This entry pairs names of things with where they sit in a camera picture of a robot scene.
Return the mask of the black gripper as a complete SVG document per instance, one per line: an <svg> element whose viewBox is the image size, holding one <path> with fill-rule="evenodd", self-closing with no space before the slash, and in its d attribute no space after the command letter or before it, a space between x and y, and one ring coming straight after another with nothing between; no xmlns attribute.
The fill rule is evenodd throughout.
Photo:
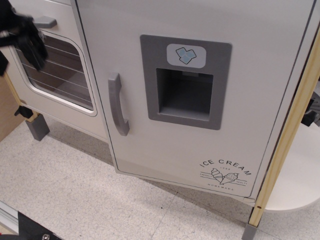
<svg viewBox="0 0 320 240"><path fill-rule="evenodd" d="M1 37L1 47L18 45L24 57L37 71L44 68L48 57L45 36L34 25L33 17L14 12L1 12L0 31L16 32L14 36Z"/></svg>

